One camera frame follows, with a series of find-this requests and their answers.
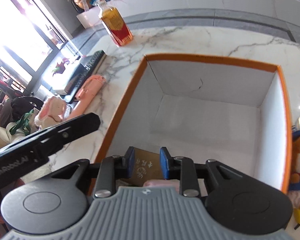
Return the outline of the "orange white storage box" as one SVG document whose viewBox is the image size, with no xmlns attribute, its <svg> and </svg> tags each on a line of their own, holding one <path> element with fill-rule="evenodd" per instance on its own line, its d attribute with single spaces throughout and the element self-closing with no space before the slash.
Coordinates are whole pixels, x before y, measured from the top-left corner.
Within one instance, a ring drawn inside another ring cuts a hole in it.
<svg viewBox="0 0 300 240">
<path fill-rule="evenodd" d="M 287 192 L 292 129 L 282 68 L 224 56 L 143 56 L 96 160 L 129 146 L 216 159 Z"/>
</svg>

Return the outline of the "brown cardboard tea box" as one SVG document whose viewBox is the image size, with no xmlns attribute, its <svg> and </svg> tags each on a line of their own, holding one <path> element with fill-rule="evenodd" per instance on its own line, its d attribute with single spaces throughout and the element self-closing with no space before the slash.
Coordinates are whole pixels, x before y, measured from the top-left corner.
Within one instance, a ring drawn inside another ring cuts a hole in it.
<svg viewBox="0 0 300 240">
<path fill-rule="evenodd" d="M 125 182 L 133 186 L 143 186 L 148 180 L 163 179 L 159 154 L 139 148 L 134 148 L 134 150 L 135 163 L 133 174 Z"/>
</svg>

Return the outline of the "amber liquor bottle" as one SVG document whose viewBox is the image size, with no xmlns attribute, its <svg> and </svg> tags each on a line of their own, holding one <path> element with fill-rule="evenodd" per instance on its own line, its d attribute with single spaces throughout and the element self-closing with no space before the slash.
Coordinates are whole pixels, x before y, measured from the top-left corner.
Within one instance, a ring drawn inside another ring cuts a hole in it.
<svg viewBox="0 0 300 240">
<path fill-rule="evenodd" d="M 118 9 L 108 5 L 106 0 L 99 0 L 97 5 L 100 10 L 98 17 L 113 42 L 119 47 L 129 44 L 133 40 L 133 34 Z"/>
</svg>

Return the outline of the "black keyboard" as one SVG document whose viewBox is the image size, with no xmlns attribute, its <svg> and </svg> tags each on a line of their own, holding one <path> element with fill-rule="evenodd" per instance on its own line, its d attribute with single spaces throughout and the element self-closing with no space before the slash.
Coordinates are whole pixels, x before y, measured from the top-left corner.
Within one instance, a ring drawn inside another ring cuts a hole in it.
<svg viewBox="0 0 300 240">
<path fill-rule="evenodd" d="M 59 95 L 70 95 L 79 89 L 89 76 L 97 72 L 105 58 L 106 53 L 98 50 L 93 55 L 80 57 L 73 62 L 63 59 L 52 71 L 52 89 Z"/>
</svg>

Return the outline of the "pink white plush toy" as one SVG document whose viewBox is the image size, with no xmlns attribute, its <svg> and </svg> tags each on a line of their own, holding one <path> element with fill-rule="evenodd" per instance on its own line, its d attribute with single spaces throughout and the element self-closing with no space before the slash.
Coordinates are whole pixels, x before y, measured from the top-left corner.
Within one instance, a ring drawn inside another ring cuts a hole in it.
<svg viewBox="0 0 300 240">
<path fill-rule="evenodd" d="M 39 113 L 34 119 L 34 123 L 40 129 L 55 126 L 64 121 L 66 102 L 57 96 L 48 98 Z"/>
</svg>

